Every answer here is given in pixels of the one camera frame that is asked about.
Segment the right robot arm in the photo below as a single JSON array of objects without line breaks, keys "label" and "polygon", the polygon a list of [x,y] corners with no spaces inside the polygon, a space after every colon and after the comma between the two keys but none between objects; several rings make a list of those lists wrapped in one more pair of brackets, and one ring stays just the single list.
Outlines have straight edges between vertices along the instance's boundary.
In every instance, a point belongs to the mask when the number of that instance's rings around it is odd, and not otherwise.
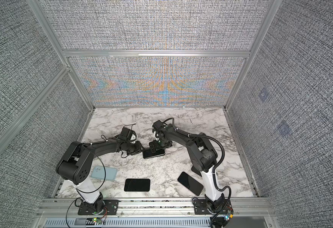
[{"label": "right robot arm", "polygon": [[152,132],[162,148],[166,148],[170,143],[176,142],[187,149],[192,165],[202,175],[206,207],[210,212],[217,213],[225,202],[225,196],[220,191],[216,176],[218,155],[210,142],[211,137],[204,133],[191,134],[174,127],[172,124],[165,124],[161,121],[153,124]]}]

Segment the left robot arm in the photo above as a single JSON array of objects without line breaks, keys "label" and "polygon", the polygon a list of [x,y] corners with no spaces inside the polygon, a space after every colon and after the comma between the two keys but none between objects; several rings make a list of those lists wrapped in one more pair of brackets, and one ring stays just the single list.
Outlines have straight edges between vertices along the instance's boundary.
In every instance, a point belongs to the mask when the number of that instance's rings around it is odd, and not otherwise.
[{"label": "left robot arm", "polygon": [[93,160],[109,153],[124,151],[127,155],[143,152],[145,148],[139,141],[108,139],[95,143],[72,142],[60,159],[56,173],[64,180],[71,182],[80,195],[81,209],[91,214],[104,213],[103,195],[89,177]]}]

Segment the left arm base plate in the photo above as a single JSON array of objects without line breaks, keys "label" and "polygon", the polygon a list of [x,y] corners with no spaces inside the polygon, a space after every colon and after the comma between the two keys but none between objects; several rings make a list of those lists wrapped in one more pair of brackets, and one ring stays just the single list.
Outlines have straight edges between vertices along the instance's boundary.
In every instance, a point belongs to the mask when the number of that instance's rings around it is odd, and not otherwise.
[{"label": "left arm base plate", "polygon": [[93,209],[89,204],[82,202],[79,206],[78,215],[91,215],[91,216],[98,216],[98,215],[116,215],[119,207],[119,200],[103,200],[103,206],[100,208],[99,211]]}]

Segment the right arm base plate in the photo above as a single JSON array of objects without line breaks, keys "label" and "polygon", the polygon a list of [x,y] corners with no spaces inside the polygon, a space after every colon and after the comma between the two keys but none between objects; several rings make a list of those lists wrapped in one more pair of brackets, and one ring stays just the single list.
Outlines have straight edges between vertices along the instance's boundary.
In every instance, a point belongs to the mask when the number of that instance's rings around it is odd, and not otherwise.
[{"label": "right arm base plate", "polygon": [[192,198],[195,215],[214,215],[220,211],[221,214],[233,214],[234,209],[230,205],[230,201],[225,205],[223,210],[221,208],[212,210],[208,208],[205,199]]}]

